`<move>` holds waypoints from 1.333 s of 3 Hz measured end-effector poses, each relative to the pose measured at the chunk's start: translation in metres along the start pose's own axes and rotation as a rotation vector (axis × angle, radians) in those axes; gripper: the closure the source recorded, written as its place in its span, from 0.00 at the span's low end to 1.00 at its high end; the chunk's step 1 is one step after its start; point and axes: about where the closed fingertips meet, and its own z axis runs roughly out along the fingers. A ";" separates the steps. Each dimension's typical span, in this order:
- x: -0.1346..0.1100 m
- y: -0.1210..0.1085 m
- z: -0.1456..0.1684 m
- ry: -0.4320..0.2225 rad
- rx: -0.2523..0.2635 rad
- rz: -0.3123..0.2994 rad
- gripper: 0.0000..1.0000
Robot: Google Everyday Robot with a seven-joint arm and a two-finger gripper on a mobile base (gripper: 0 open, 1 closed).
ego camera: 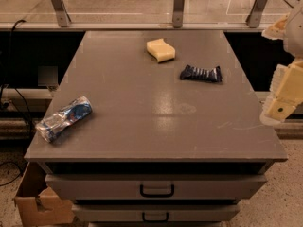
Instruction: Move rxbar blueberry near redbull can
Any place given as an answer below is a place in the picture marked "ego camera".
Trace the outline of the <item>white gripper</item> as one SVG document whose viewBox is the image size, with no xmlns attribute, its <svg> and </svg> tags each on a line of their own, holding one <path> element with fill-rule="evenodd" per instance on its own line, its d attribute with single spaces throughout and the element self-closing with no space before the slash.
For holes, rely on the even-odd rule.
<svg viewBox="0 0 303 227">
<path fill-rule="evenodd" d="M 264 29 L 261 36 L 282 40 L 284 50 L 294 57 L 303 57 L 303 4 L 297 4 Z M 294 60 L 288 66 L 279 64 L 273 74 L 270 94 L 260 114 L 264 125 L 277 125 L 285 121 L 303 103 L 303 61 Z"/>
</svg>

